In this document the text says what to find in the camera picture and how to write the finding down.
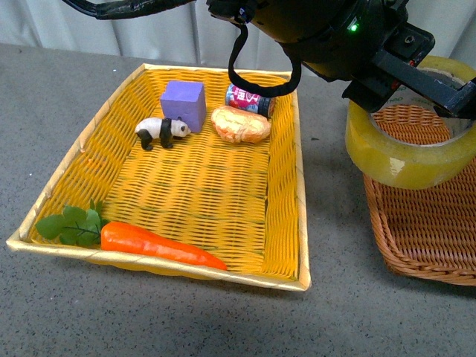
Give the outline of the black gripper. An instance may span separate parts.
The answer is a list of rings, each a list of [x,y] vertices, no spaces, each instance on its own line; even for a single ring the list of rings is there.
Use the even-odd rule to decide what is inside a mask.
[[[404,85],[429,100],[442,118],[475,118],[475,79],[453,88],[418,68],[435,44],[431,33],[401,24],[356,75],[342,97],[377,112]]]

